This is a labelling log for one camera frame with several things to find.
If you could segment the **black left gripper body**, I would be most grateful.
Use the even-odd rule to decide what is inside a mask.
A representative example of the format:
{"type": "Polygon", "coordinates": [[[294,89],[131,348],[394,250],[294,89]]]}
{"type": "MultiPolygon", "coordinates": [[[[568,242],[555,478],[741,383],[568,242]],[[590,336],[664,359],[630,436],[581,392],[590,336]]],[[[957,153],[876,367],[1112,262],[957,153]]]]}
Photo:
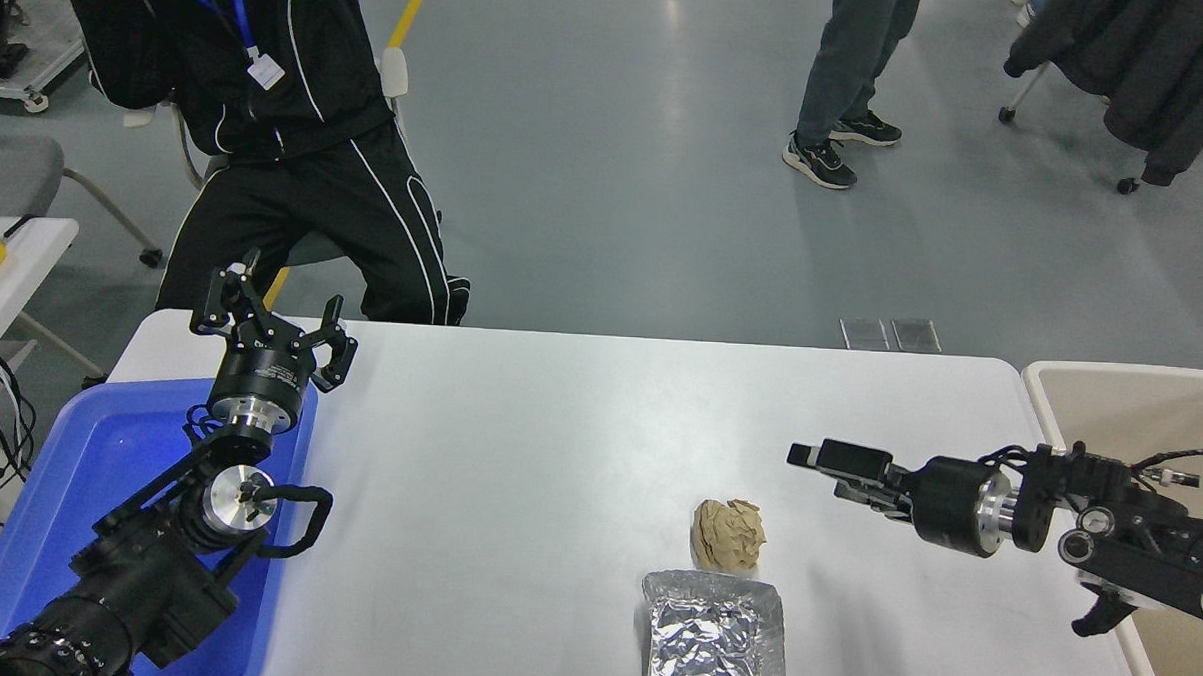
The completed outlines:
{"type": "Polygon", "coordinates": [[[236,322],[211,389],[211,413],[225,416],[238,401],[260,399],[297,419],[316,362],[310,349],[294,351],[294,340],[304,332],[282,319],[236,322]]]}

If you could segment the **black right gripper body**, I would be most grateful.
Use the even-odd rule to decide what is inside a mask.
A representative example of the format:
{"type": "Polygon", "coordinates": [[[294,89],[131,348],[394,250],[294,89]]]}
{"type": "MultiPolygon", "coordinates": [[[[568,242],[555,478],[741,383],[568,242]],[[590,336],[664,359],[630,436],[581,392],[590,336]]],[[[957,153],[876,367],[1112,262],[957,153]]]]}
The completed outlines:
{"type": "Polygon", "coordinates": [[[998,497],[998,472],[980,462],[932,458],[911,473],[903,490],[920,539],[984,561],[997,551],[990,499],[998,497]]]}

